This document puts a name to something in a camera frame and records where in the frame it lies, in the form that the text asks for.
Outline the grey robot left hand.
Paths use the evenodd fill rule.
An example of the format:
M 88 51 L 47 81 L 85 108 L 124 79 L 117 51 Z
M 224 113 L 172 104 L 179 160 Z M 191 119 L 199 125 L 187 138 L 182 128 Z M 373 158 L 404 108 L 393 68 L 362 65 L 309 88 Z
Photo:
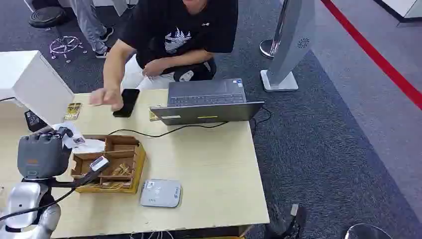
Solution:
M 63 174 L 69 165 L 71 149 L 64 136 L 73 136 L 67 127 L 45 127 L 19 140 L 17 167 L 25 179 L 48 179 Z

